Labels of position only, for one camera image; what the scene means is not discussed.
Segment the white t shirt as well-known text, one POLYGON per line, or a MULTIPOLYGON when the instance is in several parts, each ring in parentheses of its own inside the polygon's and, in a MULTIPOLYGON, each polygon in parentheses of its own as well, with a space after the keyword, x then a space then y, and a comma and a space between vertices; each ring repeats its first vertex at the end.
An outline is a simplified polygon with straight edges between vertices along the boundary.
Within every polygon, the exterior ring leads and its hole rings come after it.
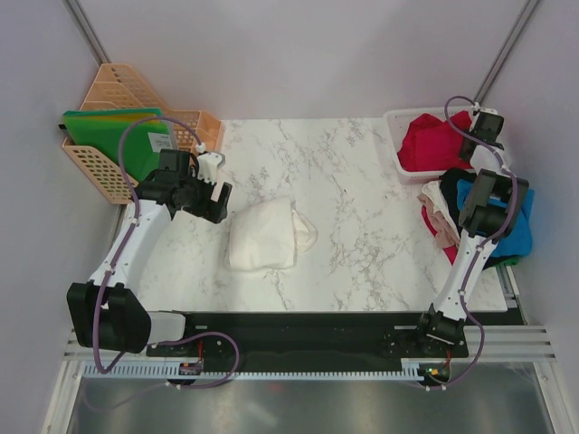
POLYGON ((239 272, 291 269, 317 239, 317 228, 289 197, 258 203, 232 219, 225 265, 239 272))

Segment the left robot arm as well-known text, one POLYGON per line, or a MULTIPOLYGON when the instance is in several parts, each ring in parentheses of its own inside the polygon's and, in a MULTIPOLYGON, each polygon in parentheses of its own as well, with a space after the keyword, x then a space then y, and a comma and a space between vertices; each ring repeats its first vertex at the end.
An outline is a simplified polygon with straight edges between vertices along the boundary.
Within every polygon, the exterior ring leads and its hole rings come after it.
POLYGON ((167 342, 179 355, 198 346, 198 333, 177 312, 148 311, 138 287, 160 235, 180 211, 218 224, 227 215, 232 191, 217 181, 225 157, 204 152, 163 150, 157 169, 135 189, 128 216, 98 269, 85 283, 71 284, 67 304, 80 346, 138 354, 167 342))

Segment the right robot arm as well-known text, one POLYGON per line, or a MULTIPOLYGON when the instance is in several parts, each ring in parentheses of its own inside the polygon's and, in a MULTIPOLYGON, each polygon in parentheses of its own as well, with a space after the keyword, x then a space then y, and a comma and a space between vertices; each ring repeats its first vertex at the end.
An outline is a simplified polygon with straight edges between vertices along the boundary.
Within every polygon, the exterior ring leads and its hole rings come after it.
POLYGON ((475 108, 473 115, 470 130, 461 133, 462 156, 476 178, 459 214, 458 257, 414 333, 416 349, 427 356, 468 354, 463 333, 472 319, 468 301, 491 253, 515 229, 530 191, 529 181, 513 173, 497 142, 504 118, 487 108, 475 108))

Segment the red t shirt in basket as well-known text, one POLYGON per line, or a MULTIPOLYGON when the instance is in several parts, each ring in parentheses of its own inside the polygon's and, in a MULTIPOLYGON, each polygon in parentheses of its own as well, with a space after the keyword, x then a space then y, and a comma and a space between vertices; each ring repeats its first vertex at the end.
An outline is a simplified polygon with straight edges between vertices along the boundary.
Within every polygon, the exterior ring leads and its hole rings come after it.
POLYGON ((468 161, 459 158, 462 140, 447 121, 423 113, 409 124, 398 159, 408 172, 471 169, 468 161))

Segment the black t shirt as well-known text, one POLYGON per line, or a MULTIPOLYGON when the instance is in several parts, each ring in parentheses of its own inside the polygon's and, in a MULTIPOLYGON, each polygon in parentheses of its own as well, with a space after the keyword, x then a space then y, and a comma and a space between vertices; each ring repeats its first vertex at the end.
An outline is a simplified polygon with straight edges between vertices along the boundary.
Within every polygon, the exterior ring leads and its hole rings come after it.
POLYGON ((440 190, 453 219, 459 218, 475 179, 474 173, 459 168, 449 169, 441 176, 440 190))

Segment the white plastic basket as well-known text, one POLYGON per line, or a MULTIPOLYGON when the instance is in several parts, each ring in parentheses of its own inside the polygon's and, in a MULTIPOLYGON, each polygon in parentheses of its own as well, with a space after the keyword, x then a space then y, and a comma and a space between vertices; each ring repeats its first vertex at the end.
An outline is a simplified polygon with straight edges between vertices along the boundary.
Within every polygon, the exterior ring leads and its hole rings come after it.
POLYGON ((449 108, 405 108, 384 114, 385 135, 394 168, 401 184, 425 184, 451 168, 475 173, 480 168, 499 172, 497 158, 486 150, 477 152, 474 162, 460 158, 464 136, 449 122, 466 130, 478 113, 472 106, 449 108))

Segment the green file folder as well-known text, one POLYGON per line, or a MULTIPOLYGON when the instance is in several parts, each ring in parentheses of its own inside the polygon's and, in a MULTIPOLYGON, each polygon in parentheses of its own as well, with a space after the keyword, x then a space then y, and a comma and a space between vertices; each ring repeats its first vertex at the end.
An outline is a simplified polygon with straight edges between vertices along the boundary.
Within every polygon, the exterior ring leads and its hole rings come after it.
MULTIPOLYGON (((139 182, 157 169, 161 150, 177 149, 173 126, 157 117, 152 118, 154 120, 136 126, 128 134, 123 147, 125 170, 139 182)), ((119 161, 120 138, 136 121, 62 118, 62 124, 75 145, 91 146, 115 164, 119 161)))

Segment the beige pink t shirt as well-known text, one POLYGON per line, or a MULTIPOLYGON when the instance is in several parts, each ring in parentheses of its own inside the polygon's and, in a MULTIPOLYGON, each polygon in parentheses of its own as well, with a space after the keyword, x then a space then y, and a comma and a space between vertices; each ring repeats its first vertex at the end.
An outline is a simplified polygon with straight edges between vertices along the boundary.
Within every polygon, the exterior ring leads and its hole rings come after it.
POLYGON ((436 180, 424 184, 417 198, 421 205, 426 207, 432 225, 438 231, 445 232, 459 247, 460 235, 441 193, 440 183, 440 180, 436 180))

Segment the blue t shirt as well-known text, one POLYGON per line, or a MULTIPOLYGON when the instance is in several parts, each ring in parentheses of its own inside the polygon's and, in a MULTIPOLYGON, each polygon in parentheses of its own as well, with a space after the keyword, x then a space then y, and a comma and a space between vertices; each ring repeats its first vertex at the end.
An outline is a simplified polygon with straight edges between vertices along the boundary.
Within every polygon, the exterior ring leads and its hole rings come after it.
MULTIPOLYGON (((457 197, 455 204, 458 211, 461 211, 463 205, 470 193, 472 182, 466 179, 460 179, 457 183, 457 197)), ((498 246, 491 254, 492 259, 502 259, 505 257, 526 257, 531 253, 533 248, 533 239, 529 227, 530 216, 533 207, 535 191, 527 191, 521 210, 516 219, 512 232, 498 242, 498 246)))

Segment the red t shirt on table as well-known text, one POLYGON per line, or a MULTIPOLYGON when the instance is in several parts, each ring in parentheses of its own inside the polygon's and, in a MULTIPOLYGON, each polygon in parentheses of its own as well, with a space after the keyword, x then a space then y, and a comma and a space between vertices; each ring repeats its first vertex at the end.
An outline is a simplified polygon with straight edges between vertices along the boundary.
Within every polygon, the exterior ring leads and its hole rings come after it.
POLYGON ((422 219, 433 236, 437 248, 444 252, 450 264, 453 264, 457 258, 458 250, 456 243, 452 241, 449 236, 442 231, 438 231, 431 223, 430 217, 425 206, 421 209, 422 219))

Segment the peach plastic file organizer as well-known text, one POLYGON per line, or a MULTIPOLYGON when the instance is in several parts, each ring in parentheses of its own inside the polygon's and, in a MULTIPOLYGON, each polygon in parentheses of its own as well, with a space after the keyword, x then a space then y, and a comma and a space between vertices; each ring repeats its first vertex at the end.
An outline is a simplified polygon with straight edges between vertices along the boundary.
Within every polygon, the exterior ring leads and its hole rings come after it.
POLYGON ((62 149, 110 203, 131 201, 119 169, 119 141, 134 121, 167 116, 183 126, 148 121, 129 133, 123 147, 128 178, 137 184, 157 168, 164 148, 194 152, 198 141, 208 150, 221 149, 223 123, 205 110, 170 108, 137 70, 124 63, 104 63, 78 111, 62 115, 66 138, 62 149))

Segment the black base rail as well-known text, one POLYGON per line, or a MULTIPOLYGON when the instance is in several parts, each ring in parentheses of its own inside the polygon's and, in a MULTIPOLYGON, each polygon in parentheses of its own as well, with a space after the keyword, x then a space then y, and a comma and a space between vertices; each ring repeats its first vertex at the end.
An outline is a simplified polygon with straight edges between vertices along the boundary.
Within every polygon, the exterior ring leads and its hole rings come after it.
POLYGON ((390 371, 419 350, 417 313, 201 313, 185 314, 192 343, 147 349, 149 357, 200 356, 211 371, 390 371))

